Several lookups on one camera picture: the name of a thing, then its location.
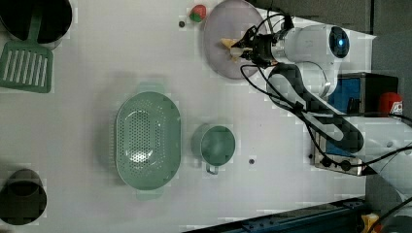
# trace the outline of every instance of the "black pot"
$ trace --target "black pot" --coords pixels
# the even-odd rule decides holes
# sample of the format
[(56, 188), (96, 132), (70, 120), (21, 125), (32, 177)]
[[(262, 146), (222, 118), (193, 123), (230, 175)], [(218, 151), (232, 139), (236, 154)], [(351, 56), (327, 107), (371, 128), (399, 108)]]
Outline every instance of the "black pot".
[(36, 2), (41, 2), (43, 10), (37, 42), (49, 44), (58, 41), (72, 23), (73, 12), (68, 0), (0, 0), (1, 21), (13, 36), (25, 41)]
[(0, 191), (0, 218), (11, 225), (36, 220), (45, 210), (48, 198), (37, 173), (15, 172)]

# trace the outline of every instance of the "red item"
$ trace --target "red item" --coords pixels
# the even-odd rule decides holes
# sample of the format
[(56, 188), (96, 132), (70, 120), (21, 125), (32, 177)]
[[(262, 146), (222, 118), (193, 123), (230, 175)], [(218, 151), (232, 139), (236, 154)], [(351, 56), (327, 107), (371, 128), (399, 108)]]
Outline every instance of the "red item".
[(200, 22), (206, 17), (206, 7), (203, 5), (196, 5), (190, 11), (190, 19), (196, 22)]
[(381, 233), (381, 231), (382, 231), (382, 224), (377, 224), (377, 225), (375, 226), (375, 228), (373, 228), (373, 230), (374, 230), (376, 233)]
[(383, 113), (381, 117), (387, 117), (388, 114), (402, 115), (402, 97), (394, 92), (387, 92), (381, 95), (379, 99), (379, 112)]

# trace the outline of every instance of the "green object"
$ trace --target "green object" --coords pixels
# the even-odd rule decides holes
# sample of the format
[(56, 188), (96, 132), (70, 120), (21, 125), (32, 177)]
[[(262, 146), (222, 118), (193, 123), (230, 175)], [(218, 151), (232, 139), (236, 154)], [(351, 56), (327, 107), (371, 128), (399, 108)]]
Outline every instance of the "green object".
[(195, 22), (201, 22), (203, 20), (200, 14), (197, 14), (197, 13), (190, 14), (189, 18)]
[(0, 58), (0, 86), (38, 93), (52, 89), (52, 51), (37, 43), (42, 10), (36, 4), (26, 41), (6, 44)]
[(155, 87), (127, 100), (117, 117), (116, 165), (125, 183), (154, 190), (175, 176), (181, 162), (181, 118)]
[(191, 149), (206, 161), (206, 171), (217, 175), (219, 167), (225, 165), (234, 154), (236, 140), (233, 133), (224, 126), (203, 124), (193, 134)]

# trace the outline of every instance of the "green colander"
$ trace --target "green colander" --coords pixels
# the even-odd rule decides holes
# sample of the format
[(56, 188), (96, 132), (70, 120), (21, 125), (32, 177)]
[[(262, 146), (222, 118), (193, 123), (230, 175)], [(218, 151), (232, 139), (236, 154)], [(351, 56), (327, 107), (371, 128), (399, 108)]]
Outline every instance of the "green colander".
[(154, 190), (172, 180), (181, 162), (181, 118), (168, 97), (150, 90), (127, 100), (116, 134), (116, 165), (125, 183)]

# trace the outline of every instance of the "round plate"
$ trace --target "round plate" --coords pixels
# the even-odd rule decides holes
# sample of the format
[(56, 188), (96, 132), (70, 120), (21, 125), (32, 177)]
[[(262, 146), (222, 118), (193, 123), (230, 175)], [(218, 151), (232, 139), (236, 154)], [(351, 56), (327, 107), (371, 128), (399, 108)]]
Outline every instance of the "round plate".
[[(230, 51), (222, 44), (221, 38), (241, 39), (250, 27), (258, 26), (262, 21), (258, 10), (243, 0), (226, 0), (213, 9), (206, 19), (203, 35), (203, 48), (212, 69), (230, 79), (244, 79), (240, 67), (253, 63), (243, 58), (237, 63), (233, 62)], [(261, 34), (266, 32), (264, 26), (259, 30)], [(250, 77), (258, 69), (244, 68), (244, 71)]]
[(116, 165), (125, 183), (153, 190), (175, 176), (181, 162), (181, 120), (176, 105), (156, 92), (127, 100), (117, 119)]

